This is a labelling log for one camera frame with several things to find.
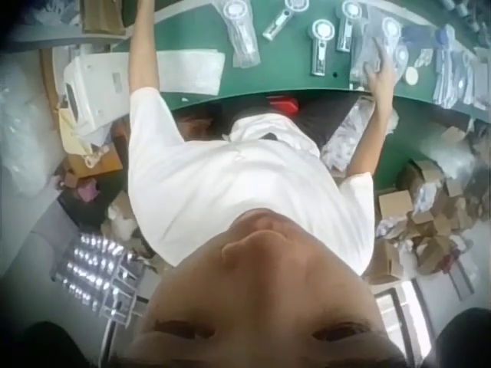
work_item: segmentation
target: red object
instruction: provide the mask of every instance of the red object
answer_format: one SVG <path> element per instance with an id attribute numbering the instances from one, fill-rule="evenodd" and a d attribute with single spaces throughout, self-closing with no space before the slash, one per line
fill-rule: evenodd
<path id="1" fill-rule="evenodd" d="M 272 96 L 268 97 L 269 103 L 287 115 L 295 115 L 298 112 L 298 101 L 293 97 Z"/>

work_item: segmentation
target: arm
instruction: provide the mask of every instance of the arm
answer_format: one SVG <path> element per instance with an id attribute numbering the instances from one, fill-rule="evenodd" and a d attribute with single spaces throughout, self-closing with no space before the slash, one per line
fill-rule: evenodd
<path id="1" fill-rule="evenodd" d="M 365 66 L 368 86 L 375 99 L 375 110 L 351 158 L 346 172 L 347 177 L 364 173 L 373 175 L 375 173 L 384 145 L 387 125 L 392 114 L 395 70 L 384 47 L 377 41 L 375 44 L 381 57 L 381 71 L 375 74 Z"/>
<path id="2" fill-rule="evenodd" d="M 159 69 L 153 34 L 155 0 L 138 0 L 130 44 L 130 94 L 144 87 L 159 90 Z"/>

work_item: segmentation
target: eye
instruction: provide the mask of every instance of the eye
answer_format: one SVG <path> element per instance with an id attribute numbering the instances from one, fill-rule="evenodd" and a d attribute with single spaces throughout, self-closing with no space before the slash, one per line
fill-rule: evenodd
<path id="1" fill-rule="evenodd" d="M 316 340 L 333 342 L 369 331 L 371 331 L 369 326 L 348 322 L 337 324 L 329 328 L 323 328 L 322 330 L 313 333 L 312 336 Z"/>
<path id="2" fill-rule="evenodd" d="M 164 334 L 170 334 L 188 340 L 209 339 L 215 334 L 213 329 L 191 324 L 183 320 L 156 322 L 153 329 Z"/>

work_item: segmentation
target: white device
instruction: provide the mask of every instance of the white device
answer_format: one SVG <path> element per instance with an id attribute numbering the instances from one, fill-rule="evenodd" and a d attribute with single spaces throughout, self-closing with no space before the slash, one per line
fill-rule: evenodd
<path id="1" fill-rule="evenodd" d="M 318 19 L 309 30 L 312 38 L 312 74 L 325 76 L 328 42 L 335 34 L 334 25 L 326 19 Z"/>
<path id="2" fill-rule="evenodd" d="M 160 92 L 216 96 L 225 55 L 214 50 L 158 51 Z M 74 115 L 74 132 L 87 136 L 128 115 L 129 54 L 86 54 L 64 70 L 68 104 Z"/>
<path id="3" fill-rule="evenodd" d="M 239 45 L 244 54 L 256 52 L 254 41 L 249 34 L 249 28 L 245 22 L 249 15 L 249 9 L 243 0 L 230 0 L 223 6 L 223 15 L 229 19 L 230 24 L 239 39 Z"/>
<path id="4" fill-rule="evenodd" d="M 336 50 L 341 52 L 350 52 L 351 39 L 353 37 L 353 27 L 355 22 L 359 21 L 363 15 L 360 4 L 356 1 L 347 0 L 341 3 L 338 17 L 341 20 L 338 33 L 338 44 Z"/>
<path id="5" fill-rule="evenodd" d="M 267 40 L 273 41 L 276 35 L 286 26 L 294 14 L 305 12 L 310 6 L 309 0 L 285 0 L 285 8 L 262 34 Z"/>

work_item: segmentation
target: workbench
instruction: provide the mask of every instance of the workbench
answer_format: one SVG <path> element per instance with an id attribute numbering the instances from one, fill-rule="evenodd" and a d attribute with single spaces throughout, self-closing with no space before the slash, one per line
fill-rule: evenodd
<path id="1" fill-rule="evenodd" d="M 251 0 L 261 64 L 248 69 L 240 69 L 232 67 L 233 48 L 226 25 L 210 1 L 183 0 L 169 5 L 175 1 L 157 0 L 157 9 L 164 8 L 156 13 L 157 21 L 158 18 L 168 17 L 155 24 L 157 50 L 208 48 L 216 49 L 226 55 L 219 96 L 163 94 L 170 109 L 176 110 L 206 101 L 245 94 L 294 90 L 349 90 L 351 55 L 335 50 L 336 37 L 328 43 L 325 77 L 311 75 L 311 39 L 308 36 L 308 29 L 313 21 L 319 18 L 332 21 L 338 28 L 339 20 L 335 15 L 335 8 L 340 1 L 311 0 L 309 10 L 295 16 L 275 40 L 270 42 L 263 38 L 262 33 L 283 9 L 283 0 Z M 126 26 L 134 20 L 135 3 L 134 1 L 124 3 L 123 16 Z M 404 12 L 402 8 L 405 7 L 409 12 L 425 18 L 438 27 L 450 23 L 456 30 L 456 39 L 464 47 L 472 50 L 477 44 L 475 34 L 468 30 L 455 14 L 445 11 L 437 0 L 412 0 L 410 2 L 393 0 L 390 3 L 375 0 L 370 3 L 377 6 L 388 4 L 402 12 Z M 408 24 L 407 19 L 397 15 L 392 16 L 401 24 Z M 129 39 L 123 41 L 114 48 L 114 51 L 128 51 L 129 44 Z M 410 50 L 408 65 L 414 64 L 419 53 L 419 50 Z M 401 80 L 396 86 L 395 95 L 431 104 L 437 82 L 434 62 L 435 57 L 430 66 L 418 70 L 419 82 L 416 86 L 409 86 Z M 489 122 L 488 112 L 477 109 L 473 105 L 464 105 L 458 101 L 453 110 Z"/>

